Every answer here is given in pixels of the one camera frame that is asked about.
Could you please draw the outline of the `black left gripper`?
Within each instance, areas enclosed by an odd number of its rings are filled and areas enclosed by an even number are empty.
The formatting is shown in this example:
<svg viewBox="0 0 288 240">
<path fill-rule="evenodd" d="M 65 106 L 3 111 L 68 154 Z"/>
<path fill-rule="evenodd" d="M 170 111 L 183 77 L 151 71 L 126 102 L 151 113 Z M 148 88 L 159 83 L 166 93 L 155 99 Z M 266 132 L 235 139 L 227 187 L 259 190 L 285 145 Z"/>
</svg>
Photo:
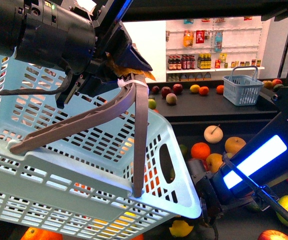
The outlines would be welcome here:
<svg viewBox="0 0 288 240">
<path fill-rule="evenodd" d="M 55 96 L 58 108 L 63 108 L 75 92 L 93 97 L 115 89 L 118 73 L 113 66 L 144 72 L 152 70 L 133 46 L 122 22 L 131 4 L 131 0 L 108 0 L 94 8 L 90 16 L 95 32 L 92 58 L 82 72 L 73 74 L 69 87 Z"/>
</svg>

